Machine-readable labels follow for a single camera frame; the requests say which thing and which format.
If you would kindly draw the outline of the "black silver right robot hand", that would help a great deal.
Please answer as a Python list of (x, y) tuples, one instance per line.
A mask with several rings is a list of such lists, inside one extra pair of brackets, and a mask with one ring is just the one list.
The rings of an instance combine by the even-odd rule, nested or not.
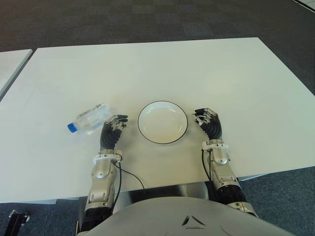
[(192, 114), (194, 121), (206, 133), (209, 140), (222, 139), (222, 127), (219, 115), (210, 108), (201, 108)]

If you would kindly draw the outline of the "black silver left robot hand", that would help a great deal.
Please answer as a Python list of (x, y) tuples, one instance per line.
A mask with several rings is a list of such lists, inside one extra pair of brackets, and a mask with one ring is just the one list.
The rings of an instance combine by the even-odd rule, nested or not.
[(128, 115), (113, 115), (105, 121), (100, 135), (100, 150), (115, 149), (127, 122)]

